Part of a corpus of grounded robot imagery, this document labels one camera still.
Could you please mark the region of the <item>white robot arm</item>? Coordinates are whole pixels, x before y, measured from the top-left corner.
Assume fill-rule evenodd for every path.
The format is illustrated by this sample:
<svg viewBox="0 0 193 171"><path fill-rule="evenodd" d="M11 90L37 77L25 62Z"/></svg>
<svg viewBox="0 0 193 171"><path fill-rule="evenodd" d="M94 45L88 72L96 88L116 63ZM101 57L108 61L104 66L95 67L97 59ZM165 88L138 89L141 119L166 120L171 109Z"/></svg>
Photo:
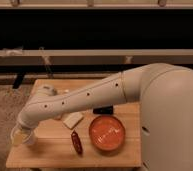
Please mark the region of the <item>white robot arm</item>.
<svg viewBox="0 0 193 171"><path fill-rule="evenodd" d="M111 75L66 94L42 85L19 112L16 128L33 132L61 114L140 103L140 171L193 171L193 70L165 63Z"/></svg>

